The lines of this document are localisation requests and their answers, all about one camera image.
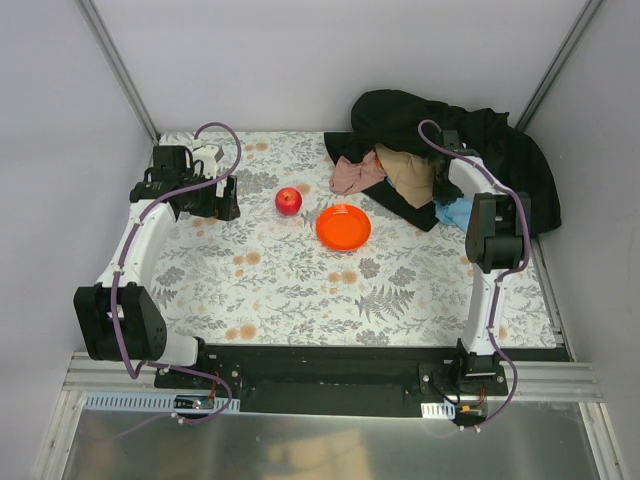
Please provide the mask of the light blue cloth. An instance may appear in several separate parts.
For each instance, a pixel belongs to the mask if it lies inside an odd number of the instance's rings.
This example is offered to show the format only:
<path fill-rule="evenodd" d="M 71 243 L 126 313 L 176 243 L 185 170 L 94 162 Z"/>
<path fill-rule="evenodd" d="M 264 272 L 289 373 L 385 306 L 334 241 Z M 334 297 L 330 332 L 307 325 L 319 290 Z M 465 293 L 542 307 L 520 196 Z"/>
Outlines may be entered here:
<path fill-rule="evenodd" d="M 472 202 L 461 197 L 452 203 L 434 202 L 435 215 L 440 223 L 448 226 L 456 226 L 461 231 L 467 232 L 471 218 Z"/>

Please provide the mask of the black cloth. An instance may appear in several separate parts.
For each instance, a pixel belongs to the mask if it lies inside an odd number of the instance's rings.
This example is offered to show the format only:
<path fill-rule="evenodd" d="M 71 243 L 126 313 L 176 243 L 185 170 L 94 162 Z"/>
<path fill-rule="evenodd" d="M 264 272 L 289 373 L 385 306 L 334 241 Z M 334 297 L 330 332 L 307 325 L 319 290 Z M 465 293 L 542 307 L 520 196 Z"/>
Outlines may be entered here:
<path fill-rule="evenodd" d="M 549 164 L 531 137 L 508 125 L 506 113 L 490 108 L 468 111 L 401 90 L 383 89 L 366 92 L 355 101 L 351 128 L 350 132 L 324 134 L 333 162 L 345 156 L 359 163 L 376 144 L 432 161 L 437 150 L 419 133 L 441 145 L 440 130 L 457 130 L 461 142 L 479 154 L 499 181 L 529 197 L 532 237 L 561 226 L 560 201 Z"/>

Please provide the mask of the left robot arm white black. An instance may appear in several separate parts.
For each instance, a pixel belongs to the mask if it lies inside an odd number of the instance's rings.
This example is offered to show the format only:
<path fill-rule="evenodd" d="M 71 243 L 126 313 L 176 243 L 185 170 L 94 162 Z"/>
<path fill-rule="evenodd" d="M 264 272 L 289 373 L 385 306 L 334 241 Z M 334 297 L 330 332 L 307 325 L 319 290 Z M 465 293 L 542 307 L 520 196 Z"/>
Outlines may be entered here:
<path fill-rule="evenodd" d="M 179 216 L 232 221 L 239 217 L 237 178 L 219 180 L 223 150 L 160 145 L 129 194 L 129 214 L 116 252 L 92 286 L 76 290 L 73 305 L 93 360 L 191 367 L 203 341 L 169 331 L 150 294 L 159 253 Z"/>

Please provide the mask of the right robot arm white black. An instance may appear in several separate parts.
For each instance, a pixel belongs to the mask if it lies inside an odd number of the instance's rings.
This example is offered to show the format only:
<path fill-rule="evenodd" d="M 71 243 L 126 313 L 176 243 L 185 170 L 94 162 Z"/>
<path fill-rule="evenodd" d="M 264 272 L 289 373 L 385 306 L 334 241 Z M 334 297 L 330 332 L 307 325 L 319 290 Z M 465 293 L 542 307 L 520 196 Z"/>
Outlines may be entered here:
<path fill-rule="evenodd" d="M 507 396 L 503 365 L 509 361 L 499 344 L 504 296 L 513 275 L 526 269 L 531 244 L 526 199 L 505 186 L 477 156 L 440 146 L 452 158 L 448 179 L 472 201 L 465 251 L 473 266 L 468 317 L 453 359 L 438 365 L 423 380 L 445 395 Z"/>

